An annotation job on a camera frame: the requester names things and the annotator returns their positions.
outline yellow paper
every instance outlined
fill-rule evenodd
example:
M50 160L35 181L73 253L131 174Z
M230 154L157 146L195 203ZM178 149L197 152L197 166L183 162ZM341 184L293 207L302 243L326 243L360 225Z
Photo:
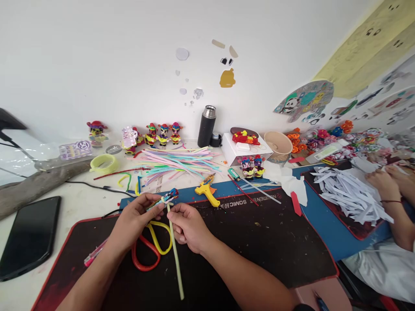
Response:
M414 0L385 0L314 80L333 82L335 97L353 98L415 44L414 22Z

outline mouse pad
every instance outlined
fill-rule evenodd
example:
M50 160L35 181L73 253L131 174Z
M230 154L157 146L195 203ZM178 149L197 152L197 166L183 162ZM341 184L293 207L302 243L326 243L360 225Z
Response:
M275 275L288 288L335 277L337 267L325 244L304 216L295 214L291 198L278 188L262 193L220 198L221 209L208 201L192 202L210 231L234 251ZM118 216L86 219L75 224L32 310L55 310L85 272L85 257L105 240ZM161 220L168 224L164 216ZM167 231L153 226L162 249L169 244ZM149 229L143 235L153 242ZM122 261L104 300L103 310L239 310L213 267L187 245L177 244L185 298L180 301L173 250L161 256L152 271L134 266L131 253ZM156 261L140 240L137 258L144 265Z

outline white desk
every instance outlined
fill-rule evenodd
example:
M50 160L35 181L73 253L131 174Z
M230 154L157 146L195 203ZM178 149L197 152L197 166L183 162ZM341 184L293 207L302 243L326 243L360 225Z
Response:
M167 145L168 149L172 149L174 147L176 146L171 144ZM188 149L198 148L196 141L193 140L186 141L185 147ZM213 148L213 152L222 154L220 148ZM135 164L139 162L138 160L127 159L131 158L131 156L125 155L124 152L121 152L115 156L120 161L120 171L133 168ZM222 165L224 165L224 160L225 159L222 155L213 158L214 162ZM286 167L293 166L294 165L289 163L286 164ZM225 173L227 169L222 166L221 170ZM118 187L117 181L120 179L120 175L108 176L94 181L93 179L95 177L97 177L97 175L94 172L86 172L74 177L72 181L84 181L101 187L111 186L112 188L120 190L125 189L126 187ZM219 174L216 174L214 183L228 180L228 176L225 178ZM133 181L131 182L130 189L135 187L135 182ZM152 187L153 185L156 185L156 181L154 181L150 186ZM179 176L176 180L171 181L166 185L162 185L161 191L168 191L174 187L183 189L196 186L199 186L199 183L195 179L190 178L188 174L184 174ZM84 184L65 183L40 197L39 200L54 196L61 196L62 201L53 253L49 259L47 259L36 269L15 279L0 283L0 311L30 310L39 295L43 283L45 282L71 227L82 219L101 217L106 213L118 209L117 203L119 203L122 198L127 197L123 194L94 189ZM0 255L3 254L15 216L16 213L0 221Z

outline sleeve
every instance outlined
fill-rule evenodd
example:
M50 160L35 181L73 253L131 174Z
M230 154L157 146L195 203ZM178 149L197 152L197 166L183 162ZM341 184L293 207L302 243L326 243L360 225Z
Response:
M293 311L314 311L309 305L300 304L294 308Z

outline white wall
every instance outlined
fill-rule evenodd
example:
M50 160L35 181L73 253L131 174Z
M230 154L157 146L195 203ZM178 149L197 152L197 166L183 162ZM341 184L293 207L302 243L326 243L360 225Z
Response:
M86 137L93 120L116 135L130 124L144 132L150 122L178 121L184 138L196 138L205 105L217 107L222 133L232 126L306 129L273 109L309 82L380 3L3 0L0 105L44 142ZM223 89L220 75L230 66L220 59L230 57L229 45L239 54L236 84ZM178 47L190 51L187 61L176 59ZM190 107L197 87L204 97Z

